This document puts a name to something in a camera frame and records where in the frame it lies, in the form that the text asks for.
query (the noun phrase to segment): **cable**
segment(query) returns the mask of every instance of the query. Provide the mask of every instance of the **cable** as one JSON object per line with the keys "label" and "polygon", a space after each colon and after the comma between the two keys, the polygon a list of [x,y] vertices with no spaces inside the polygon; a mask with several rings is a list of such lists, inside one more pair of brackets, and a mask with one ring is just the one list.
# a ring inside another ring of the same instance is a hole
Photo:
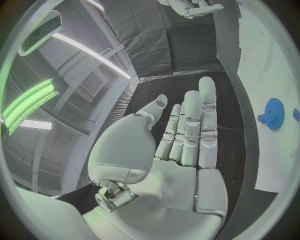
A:
{"label": "cable", "polygon": [[2,145],[2,147],[4,147],[4,145],[8,143],[8,141],[9,141],[9,138],[10,138],[10,137],[9,137],[9,135],[8,135],[8,132],[6,131],[5,133],[6,133],[6,137],[7,137],[7,139],[6,139],[6,142],[5,142],[5,143]]}
{"label": "cable", "polygon": [[88,131],[88,132],[92,132],[92,131],[95,129],[95,127],[96,127],[96,126],[95,126],[95,123],[96,123],[95,121],[80,116],[80,115],[77,114],[76,112],[72,111],[70,108],[68,109],[68,111],[71,112],[72,114],[76,115],[77,117],[79,117],[79,118],[81,118],[81,119],[83,119],[83,120],[86,120],[86,121],[90,121],[90,122],[92,123],[93,129],[92,129],[91,131]]}

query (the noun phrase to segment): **robotic hand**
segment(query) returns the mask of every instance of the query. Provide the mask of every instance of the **robotic hand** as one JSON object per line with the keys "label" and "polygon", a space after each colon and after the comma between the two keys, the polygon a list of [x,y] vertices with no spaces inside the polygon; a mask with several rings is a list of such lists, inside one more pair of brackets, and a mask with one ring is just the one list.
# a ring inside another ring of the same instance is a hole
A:
{"label": "robotic hand", "polygon": [[127,184],[144,180],[151,170],[156,144],[150,132],[162,116],[168,99],[164,94],[112,124],[94,145],[88,161],[88,175],[101,186],[98,204],[113,211],[136,196]]}
{"label": "robotic hand", "polygon": [[221,4],[209,6],[205,0],[192,0],[193,4],[199,5],[195,7],[188,0],[158,0],[162,5],[171,6],[179,15],[187,19],[203,17],[207,14],[222,10],[224,7]]}

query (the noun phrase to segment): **air vent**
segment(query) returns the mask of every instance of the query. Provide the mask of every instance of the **air vent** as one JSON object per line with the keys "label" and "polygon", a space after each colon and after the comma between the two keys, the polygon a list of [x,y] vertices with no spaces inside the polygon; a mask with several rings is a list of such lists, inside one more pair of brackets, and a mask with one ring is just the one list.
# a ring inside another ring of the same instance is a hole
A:
{"label": "air vent", "polygon": [[90,95],[95,97],[100,89],[104,86],[104,83],[100,78],[92,72],[88,75],[80,84]]}

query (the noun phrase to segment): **green light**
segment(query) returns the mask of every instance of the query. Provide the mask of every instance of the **green light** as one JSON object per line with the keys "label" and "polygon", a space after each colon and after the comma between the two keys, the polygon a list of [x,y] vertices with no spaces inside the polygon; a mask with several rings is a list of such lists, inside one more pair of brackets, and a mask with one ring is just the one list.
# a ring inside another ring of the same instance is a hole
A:
{"label": "green light", "polygon": [[22,97],[22,101],[19,102],[18,105],[14,107],[14,109],[10,112],[10,114],[5,118],[4,120],[5,126],[9,128],[13,124],[13,122],[16,119],[18,119],[19,116],[21,116],[24,112],[27,112],[28,109],[32,107],[32,105],[39,102],[45,96],[49,95],[50,93],[53,93],[54,91],[55,89],[53,84],[50,84],[38,91],[35,91],[34,93],[31,92],[31,94],[28,95],[27,98]]}
{"label": "green light", "polygon": [[33,113],[37,108],[39,108],[41,105],[43,105],[45,102],[49,101],[50,99],[54,98],[56,96],[56,92],[51,92],[50,94],[46,95],[39,101],[35,102],[31,107],[29,107],[20,117],[18,117],[15,122],[10,126],[8,129],[8,136],[10,137],[14,131],[17,129],[17,127],[24,121],[25,118],[27,118],[31,113]]}
{"label": "green light", "polygon": [[30,97],[32,94],[36,93],[38,90],[50,85],[53,81],[53,78],[40,83],[39,85],[34,86],[29,89],[25,93],[23,93],[20,97],[18,97],[2,114],[2,118],[6,118],[20,103],[22,103],[26,98]]}

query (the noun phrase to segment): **gear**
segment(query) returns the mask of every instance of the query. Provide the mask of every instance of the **gear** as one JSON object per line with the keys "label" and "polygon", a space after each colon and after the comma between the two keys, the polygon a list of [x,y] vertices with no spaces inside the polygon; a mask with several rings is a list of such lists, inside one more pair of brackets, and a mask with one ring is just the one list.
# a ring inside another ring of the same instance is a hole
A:
{"label": "gear", "polygon": [[271,98],[265,106],[264,119],[267,127],[272,130],[279,129],[285,119],[285,108],[277,98]]}

